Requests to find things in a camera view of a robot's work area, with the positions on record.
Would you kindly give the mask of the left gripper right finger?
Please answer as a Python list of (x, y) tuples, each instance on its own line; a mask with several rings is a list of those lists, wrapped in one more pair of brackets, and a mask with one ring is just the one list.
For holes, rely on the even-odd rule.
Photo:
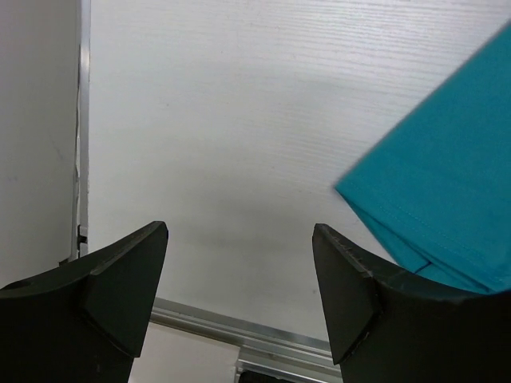
[(412, 274), (324, 223), (312, 248), (345, 382), (509, 381), (509, 292), (476, 294)]

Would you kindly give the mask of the teal polo shirt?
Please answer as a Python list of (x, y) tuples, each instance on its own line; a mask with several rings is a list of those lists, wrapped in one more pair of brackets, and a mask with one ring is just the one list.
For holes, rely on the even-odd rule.
[(411, 273), (480, 294), (510, 288), (510, 28), (503, 26), (341, 180)]

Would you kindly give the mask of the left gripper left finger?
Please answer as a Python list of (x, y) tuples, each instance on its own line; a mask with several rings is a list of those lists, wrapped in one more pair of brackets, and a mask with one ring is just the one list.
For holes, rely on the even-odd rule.
[(168, 244), (155, 221), (1, 289), (3, 382), (126, 382), (141, 355)]

